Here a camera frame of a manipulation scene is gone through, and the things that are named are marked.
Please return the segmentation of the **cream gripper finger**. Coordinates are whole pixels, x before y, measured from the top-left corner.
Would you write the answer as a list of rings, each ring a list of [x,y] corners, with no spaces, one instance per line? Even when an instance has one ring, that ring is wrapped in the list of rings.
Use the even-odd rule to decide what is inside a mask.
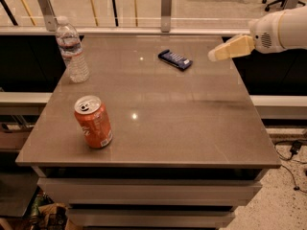
[[[254,42],[250,35],[238,34],[211,50],[208,58],[211,61],[238,58],[249,55],[254,49]]]

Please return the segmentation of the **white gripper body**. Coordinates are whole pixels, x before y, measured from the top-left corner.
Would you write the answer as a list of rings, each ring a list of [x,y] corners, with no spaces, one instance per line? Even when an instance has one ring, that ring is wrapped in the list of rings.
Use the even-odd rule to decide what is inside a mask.
[[[279,24],[282,15],[283,11],[277,11],[248,23],[250,35],[258,52],[270,54],[284,51],[279,39]]]

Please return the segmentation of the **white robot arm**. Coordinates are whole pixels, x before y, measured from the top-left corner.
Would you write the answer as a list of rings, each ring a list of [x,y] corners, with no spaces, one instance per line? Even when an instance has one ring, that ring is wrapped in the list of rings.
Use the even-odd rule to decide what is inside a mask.
[[[211,61],[307,48],[307,8],[276,11],[249,22],[249,34],[237,34],[208,53]]]

